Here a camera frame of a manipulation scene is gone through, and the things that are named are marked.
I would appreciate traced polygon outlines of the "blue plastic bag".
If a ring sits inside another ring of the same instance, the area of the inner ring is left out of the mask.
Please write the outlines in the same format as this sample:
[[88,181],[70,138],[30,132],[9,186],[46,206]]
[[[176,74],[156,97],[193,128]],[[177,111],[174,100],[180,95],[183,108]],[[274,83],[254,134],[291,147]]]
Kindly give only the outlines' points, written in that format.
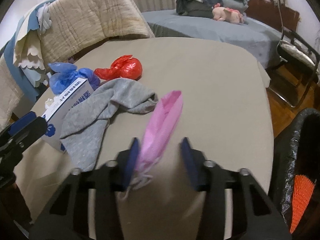
[[76,65],[67,62],[49,63],[48,66],[54,72],[49,78],[49,86],[55,95],[61,94],[77,78],[84,78],[96,90],[100,86],[100,79],[89,68],[78,69]]

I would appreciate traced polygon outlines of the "beige quilted blanket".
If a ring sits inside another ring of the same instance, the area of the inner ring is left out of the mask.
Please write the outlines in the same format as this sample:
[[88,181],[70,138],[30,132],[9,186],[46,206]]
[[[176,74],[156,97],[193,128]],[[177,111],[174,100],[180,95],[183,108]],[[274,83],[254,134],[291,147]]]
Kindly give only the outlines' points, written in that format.
[[[132,36],[151,38],[153,32],[133,0],[56,0],[49,5],[52,26],[40,38],[46,67],[63,62],[106,38]],[[39,85],[37,99],[44,92]],[[22,97],[26,97],[12,77],[1,55],[1,128],[5,128]]]

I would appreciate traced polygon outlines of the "beige tablecloth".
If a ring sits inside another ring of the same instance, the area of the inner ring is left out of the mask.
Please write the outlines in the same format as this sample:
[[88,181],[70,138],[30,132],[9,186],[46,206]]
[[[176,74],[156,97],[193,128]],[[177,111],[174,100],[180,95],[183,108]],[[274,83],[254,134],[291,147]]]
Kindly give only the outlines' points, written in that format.
[[273,132],[267,76],[257,59],[227,43],[195,38],[111,41],[91,51],[79,67],[109,66],[131,54],[143,66],[141,83],[159,97],[180,90],[183,109],[152,182],[119,203],[126,239],[194,239],[203,193],[188,183],[178,150],[191,144],[223,168],[248,168],[263,189],[270,184]]

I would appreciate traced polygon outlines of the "orange mesh cloth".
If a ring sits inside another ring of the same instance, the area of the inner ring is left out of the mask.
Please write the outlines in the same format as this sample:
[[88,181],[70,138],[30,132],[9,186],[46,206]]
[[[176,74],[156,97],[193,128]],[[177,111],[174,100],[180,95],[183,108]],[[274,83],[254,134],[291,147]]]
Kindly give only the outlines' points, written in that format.
[[293,233],[313,194],[315,184],[305,175],[296,175],[294,179],[293,197],[292,197],[292,220],[290,233]]

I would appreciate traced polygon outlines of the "black cantilever chair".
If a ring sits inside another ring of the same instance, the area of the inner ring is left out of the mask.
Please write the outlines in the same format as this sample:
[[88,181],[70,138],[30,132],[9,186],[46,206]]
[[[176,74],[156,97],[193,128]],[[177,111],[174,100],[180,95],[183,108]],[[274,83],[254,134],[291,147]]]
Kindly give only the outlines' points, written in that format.
[[[280,0],[277,0],[279,13],[281,13],[280,5]],[[308,67],[306,64],[299,62],[279,48],[280,41],[290,42],[306,55],[310,56],[313,62],[316,64],[315,68]],[[278,96],[281,100],[286,102],[292,109],[297,109],[307,96],[312,83],[318,81],[319,53],[295,31],[286,28],[283,22],[280,41],[276,47],[276,52],[280,58],[280,63],[275,67],[267,68],[267,73],[271,78],[268,89],[276,94],[276,96]],[[295,73],[299,74],[296,84],[293,84],[277,72],[280,67],[287,64],[293,68]]]

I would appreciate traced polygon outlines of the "blue white scalloped blanket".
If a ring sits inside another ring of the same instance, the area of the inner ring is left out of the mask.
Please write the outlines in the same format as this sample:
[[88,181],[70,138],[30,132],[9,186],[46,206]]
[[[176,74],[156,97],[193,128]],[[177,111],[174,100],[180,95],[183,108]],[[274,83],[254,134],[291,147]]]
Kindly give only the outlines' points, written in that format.
[[52,26],[49,5],[56,0],[43,0],[25,13],[16,31],[4,47],[4,60],[23,94],[35,102],[38,87],[46,79],[46,67],[40,38]]

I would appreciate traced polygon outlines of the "crumpled white tissue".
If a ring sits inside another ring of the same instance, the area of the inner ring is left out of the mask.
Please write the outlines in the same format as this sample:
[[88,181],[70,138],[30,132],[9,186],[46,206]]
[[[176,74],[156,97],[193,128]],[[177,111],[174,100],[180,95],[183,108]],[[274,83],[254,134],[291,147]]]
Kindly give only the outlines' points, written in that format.
[[45,109],[48,109],[54,103],[54,99],[47,99],[45,101]]

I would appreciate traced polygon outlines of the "grey cloth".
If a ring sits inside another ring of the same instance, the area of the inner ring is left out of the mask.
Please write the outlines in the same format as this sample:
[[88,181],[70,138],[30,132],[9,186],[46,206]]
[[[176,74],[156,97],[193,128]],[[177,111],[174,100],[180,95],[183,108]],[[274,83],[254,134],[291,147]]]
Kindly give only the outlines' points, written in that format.
[[95,168],[105,130],[118,109],[146,114],[157,102],[157,94],[135,80],[117,78],[100,86],[63,120],[60,141],[73,165],[83,171]]

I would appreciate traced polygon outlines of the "red plastic bag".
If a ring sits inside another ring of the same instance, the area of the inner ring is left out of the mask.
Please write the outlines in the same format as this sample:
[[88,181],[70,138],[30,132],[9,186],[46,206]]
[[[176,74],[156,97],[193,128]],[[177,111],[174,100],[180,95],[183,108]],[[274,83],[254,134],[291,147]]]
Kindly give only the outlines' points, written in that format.
[[97,77],[105,81],[117,78],[137,80],[143,73],[141,62],[132,55],[123,55],[114,60],[110,68],[97,68],[94,70]]

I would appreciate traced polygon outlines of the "dark wooden headboard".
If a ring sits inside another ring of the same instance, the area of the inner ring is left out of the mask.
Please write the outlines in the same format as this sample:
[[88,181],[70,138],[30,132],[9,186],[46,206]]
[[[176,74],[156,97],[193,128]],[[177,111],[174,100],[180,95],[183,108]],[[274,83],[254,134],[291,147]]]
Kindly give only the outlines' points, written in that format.
[[280,10],[281,13],[279,13],[278,6],[273,1],[250,0],[245,12],[248,17],[263,22],[278,31],[282,31],[282,22],[286,28],[297,31],[300,19],[299,12],[286,7],[284,4],[280,5]]

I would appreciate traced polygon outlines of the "black lined trash bin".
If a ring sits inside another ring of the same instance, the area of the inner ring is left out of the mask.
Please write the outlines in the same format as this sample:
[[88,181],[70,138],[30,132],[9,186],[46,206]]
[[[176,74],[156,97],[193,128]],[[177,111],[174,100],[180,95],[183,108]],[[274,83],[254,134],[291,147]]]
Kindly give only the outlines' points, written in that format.
[[307,176],[315,188],[292,239],[319,239],[319,111],[300,111],[274,140],[268,196],[290,230],[296,175]]

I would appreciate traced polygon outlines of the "bed with grey sheet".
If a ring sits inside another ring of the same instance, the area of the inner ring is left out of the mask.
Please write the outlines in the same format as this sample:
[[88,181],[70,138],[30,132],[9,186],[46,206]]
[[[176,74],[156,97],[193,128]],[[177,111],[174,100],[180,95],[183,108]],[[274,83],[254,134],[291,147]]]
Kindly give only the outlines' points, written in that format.
[[180,16],[175,10],[142,13],[156,37],[190,37],[225,42],[244,48],[263,68],[280,62],[276,48],[281,33],[248,17],[245,24],[217,22],[210,18]]

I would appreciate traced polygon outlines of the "pink plush pig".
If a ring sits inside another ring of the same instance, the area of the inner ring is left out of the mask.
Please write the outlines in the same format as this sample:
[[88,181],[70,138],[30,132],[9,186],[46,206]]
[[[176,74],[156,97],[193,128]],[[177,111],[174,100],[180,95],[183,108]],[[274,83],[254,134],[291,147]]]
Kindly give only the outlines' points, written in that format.
[[217,3],[212,9],[213,19],[219,22],[229,22],[232,24],[244,24],[243,14],[238,10],[225,8]]

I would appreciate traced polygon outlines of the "white blue mask box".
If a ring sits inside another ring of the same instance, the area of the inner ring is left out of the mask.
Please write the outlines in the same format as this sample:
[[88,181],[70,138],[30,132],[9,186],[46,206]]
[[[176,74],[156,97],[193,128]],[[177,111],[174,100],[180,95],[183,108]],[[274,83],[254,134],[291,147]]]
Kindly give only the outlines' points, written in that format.
[[58,95],[42,115],[47,122],[47,131],[42,139],[54,149],[65,152],[60,141],[63,120],[71,108],[85,101],[92,93],[88,80],[79,77]]

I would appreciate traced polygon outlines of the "silver chair cushion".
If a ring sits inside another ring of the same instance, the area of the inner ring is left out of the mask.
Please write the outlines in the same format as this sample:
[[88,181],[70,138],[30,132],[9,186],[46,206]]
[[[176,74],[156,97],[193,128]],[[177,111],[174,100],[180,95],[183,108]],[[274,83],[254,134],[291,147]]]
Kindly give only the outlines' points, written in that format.
[[310,56],[306,55],[304,52],[299,50],[295,45],[291,44],[287,41],[280,41],[279,48],[285,51],[294,59],[298,60],[299,62],[306,64],[310,68],[315,68],[316,64],[313,62]]

